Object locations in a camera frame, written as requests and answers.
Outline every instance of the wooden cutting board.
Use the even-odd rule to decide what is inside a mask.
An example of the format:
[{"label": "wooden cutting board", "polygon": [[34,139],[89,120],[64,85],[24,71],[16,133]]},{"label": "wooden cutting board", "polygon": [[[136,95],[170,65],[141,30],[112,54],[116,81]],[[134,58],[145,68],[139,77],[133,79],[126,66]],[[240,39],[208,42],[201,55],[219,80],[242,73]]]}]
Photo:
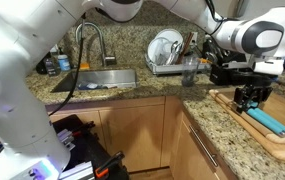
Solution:
[{"label": "wooden cutting board", "polygon": [[[220,104],[251,136],[253,136],[271,155],[285,161],[285,138],[280,138],[269,129],[255,121],[246,113],[239,114],[235,111],[232,101],[233,89],[210,90],[210,95]],[[272,93],[260,108],[285,125],[285,98]]]}]

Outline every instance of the dish rack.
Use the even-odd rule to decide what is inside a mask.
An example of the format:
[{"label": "dish rack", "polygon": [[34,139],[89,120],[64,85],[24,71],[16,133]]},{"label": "dish rack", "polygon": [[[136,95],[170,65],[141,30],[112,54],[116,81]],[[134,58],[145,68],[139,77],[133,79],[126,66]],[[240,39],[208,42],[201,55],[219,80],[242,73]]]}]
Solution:
[{"label": "dish rack", "polygon": [[[177,74],[177,73],[182,73],[183,71],[183,64],[157,66],[149,59],[147,54],[145,54],[144,57],[146,65],[150,68],[150,70],[154,75]],[[211,69],[210,64],[201,63],[199,65],[198,71],[202,72],[202,71],[208,71],[210,69]]]}]

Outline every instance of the faucet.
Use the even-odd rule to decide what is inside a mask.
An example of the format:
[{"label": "faucet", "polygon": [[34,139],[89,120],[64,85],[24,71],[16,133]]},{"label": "faucet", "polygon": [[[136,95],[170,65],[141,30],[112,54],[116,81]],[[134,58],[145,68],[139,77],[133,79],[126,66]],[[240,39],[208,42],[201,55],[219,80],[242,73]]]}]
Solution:
[{"label": "faucet", "polygon": [[[102,66],[103,67],[106,67],[107,66],[107,62],[114,62],[116,61],[115,59],[115,56],[107,56],[106,55],[106,51],[105,51],[105,45],[104,45],[104,39],[103,39],[103,35],[102,35],[102,31],[101,29],[91,23],[91,22],[86,22],[84,23],[85,26],[92,26],[99,34],[99,40],[100,40],[100,48],[101,48],[101,58],[102,58]],[[80,38],[81,38],[81,31],[82,29],[82,24],[80,24],[77,28],[76,28],[76,31],[75,31],[75,40],[78,44],[80,44]]]}]

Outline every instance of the cabinet door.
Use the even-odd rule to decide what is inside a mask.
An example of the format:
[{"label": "cabinet door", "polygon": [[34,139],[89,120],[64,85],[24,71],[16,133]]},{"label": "cabinet door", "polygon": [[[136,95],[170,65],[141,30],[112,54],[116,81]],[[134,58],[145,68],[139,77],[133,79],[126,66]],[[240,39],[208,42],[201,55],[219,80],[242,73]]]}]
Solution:
[{"label": "cabinet door", "polygon": [[193,141],[192,133],[184,121],[181,124],[178,150],[173,171],[175,180],[215,180],[215,173]]},{"label": "cabinet door", "polygon": [[123,151],[129,172],[160,167],[164,105],[99,112],[109,154]]},{"label": "cabinet door", "polygon": [[105,149],[104,135],[103,135],[101,120],[100,120],[100,116],[99,116],[98,111],[79,112],[79,113],[71,113],[71,114],[57,114],[57,115],[50,116],[50,119],[52,122],[55,122],[55,121],[58,121],[62,118],[70,116],[72,114],[76,114],[83,123],[87,123],[87,122],[91,122],[91,121],[94,122],[95,127],[92,128],[91,133],[93,133],[93,134],[96,133],[98,135],[99,143]]}]

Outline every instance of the glass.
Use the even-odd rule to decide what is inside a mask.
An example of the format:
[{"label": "glass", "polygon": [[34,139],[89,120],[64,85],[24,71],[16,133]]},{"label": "glass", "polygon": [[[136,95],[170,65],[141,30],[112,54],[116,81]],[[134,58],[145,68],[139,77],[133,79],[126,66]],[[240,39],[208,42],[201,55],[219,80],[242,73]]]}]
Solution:
[{"label": "glass", "polygon": [[182,86],[192,87],[194,85],[194,76],[200,65],[200,59],[196,56],[189,56],[183,59]]}]

